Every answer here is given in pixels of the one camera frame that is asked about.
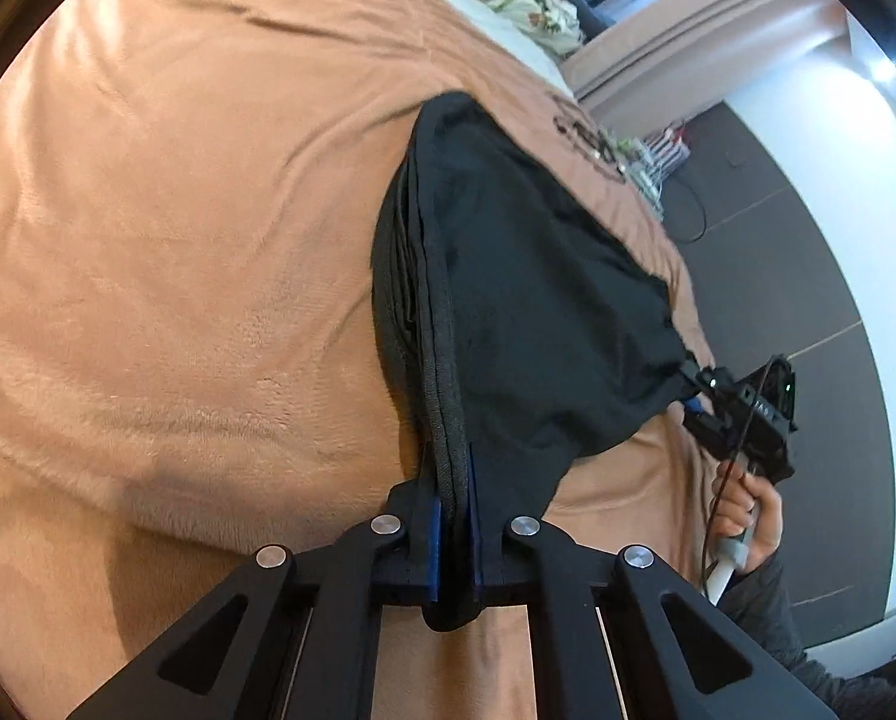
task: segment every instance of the bed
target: bed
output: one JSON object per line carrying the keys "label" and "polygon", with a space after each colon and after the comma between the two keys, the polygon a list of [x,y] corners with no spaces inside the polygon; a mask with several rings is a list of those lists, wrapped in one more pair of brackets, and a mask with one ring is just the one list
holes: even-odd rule
{"label": "bed", "polygon": [[[0,82],[0,683],[64,718],[243,555],[379,509],[415,437],[369,252],[421,103],[473,95],[710,352],[675,247],[561,132],[555,63],[456,0],[67,0]],[[579,459],[546,519],[689,579],[707,461],[676,407]],[[523,610],[385,613],[374,717],[534,712]]]}

